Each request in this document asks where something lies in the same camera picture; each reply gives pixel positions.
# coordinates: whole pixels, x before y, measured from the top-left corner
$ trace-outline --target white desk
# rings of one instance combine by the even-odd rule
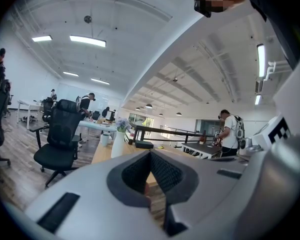
[[[18,112],[16,115],[16,123],[19,123],[19,111],[20,111],[20,105],[26,105],[28,107],[28,116],[27,116],[27,120],[26,120],[26,129],[29,130],[29,120],[30,120],[30,111],[31,110],[39,110],[40,108],[43,108],[43,106],[36,104],[34,101],[27,101],[27,100],[22,100],[19,99],[18,100]]]
[[[193,150],[199,153],[199,159],[210,159],[214,155],[220,153],[220,149],[217,146],[199,143],[181,143],[183,151],[185,149]]]
[[[105,127],[102,124],[94,123],[94,121],[89,121],[89,120],[82,120],[79,122],[79,126],[81,127],[87,127],[88,128],[88,135],[87,135],[87,140],[89,139],[89,134],[90,134],[90,129],[95,129],[95,130],[100,130],[104,132],[111,132],[111,137],[114,139],[114,133],[117,132],[117,127],[114,125],[110,125],[109,127]]]

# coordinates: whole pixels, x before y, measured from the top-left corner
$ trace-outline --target flowers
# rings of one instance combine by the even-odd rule
[[[116,129],[120,133],[125,133],[127,129],[130,129],[130,123],[128,119],[126,118],[120,118],[116,123],[115,123]]]

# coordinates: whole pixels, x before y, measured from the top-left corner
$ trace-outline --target cup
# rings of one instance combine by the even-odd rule
[[[102,134],[101,135],[101,144],[103,147],[107,146],[108,144],[108,139],[109,139],[109,134]]]

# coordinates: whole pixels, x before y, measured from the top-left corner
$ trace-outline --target table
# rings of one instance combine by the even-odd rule
[[[111,133],[115,133],[117,132],[117,128],[114,125],[110,125],[109,127],[105,127],[102,124],[99,123],[94,123],[96,120],[94,121],[90,121],[90,120],[82,120],[79,122],[79,126],[81,127],[87,127],[88,128],[88,135],[87,135],[87,140],[89,140],[89,134],[90,134],[90,129],[96,129],[96,130],[100,130],[100,131],[104,131],[104,132],[111,132]]]
[[[220,148],[214,145],[209,144],[199,144],[199,143],[181,143],[183,146],[183,150],[190,149],[195,152],[198,152],[199,158],[204,159],[208,158],[210,159],[212,156],[218,154],[220,152]]]
[[[27,101],[27,100],[22,100],[22,99],[19,99],[18,100],[18,111],[17,111],[17,115],[16,115],[16,123],[18,124],[19,123],[19,112],[20,112],[20,105],[26,105],[28,106],[28,116],[27,116],[27,120],[26,120],[26,129],[29,130],[29,120],[30,120],[30,111],[31,110],[39,110],[40,108],[43,108],[43,106],[37,104],[36,102],[34,101]]]
[[[108,144],[107,146],[102,146],[101,142],[99,142],[98,147],[96,148],[96,151],[94,153],[93,159],[92,159],[92,164],[96,164],[96,163],[100,163],[106,160],[110,160],[111,159],[111,151],[112,151],[112,146],[113,144]],[[191,158],[195,158],[194,156],[187,154],[185,152],[182,152],[181,150],[178,150],[174,147],[171,147],[169,145],[163,145],[163,149],[158,149],[155,148],[156,150],[165,153],[165,152],[169,152],[169,153],[174,153],[174,154],[178,154],[181,156],[186,156],[186,157],[191,157]],[[135,146],[135,144],[129,145],[127,142],[124,143],[123,145],[123,155],[129,155],[129,154],[133,154],[133,153],[141,153],[143,151],[145,151],[147,149],[144,148],[138,148]],[[150,187],[157,185],[157,181],[154,177],[154,175],[150,172],[148,179],[146,180],[146,182],[149,184]]]

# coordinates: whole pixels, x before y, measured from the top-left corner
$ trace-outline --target window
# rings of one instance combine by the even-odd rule
[[[141,125],[141,126],[146,126],[146,127],[152,127],[154,125],[154,119],[151,117],[146,117],[144,115],[139,115],[139,114],[134,114],[130,113],[129,115],[129,122],[136,124],[136,125]],[[149,131],[145,132],[145,135],[151,135]]]
[[[201,134],[205,132],[206,135],[214,135],[215,132],[219,132],[225,125],[224,121],[219,120],[201,120],[198,119],[195,122],[195,130]]]

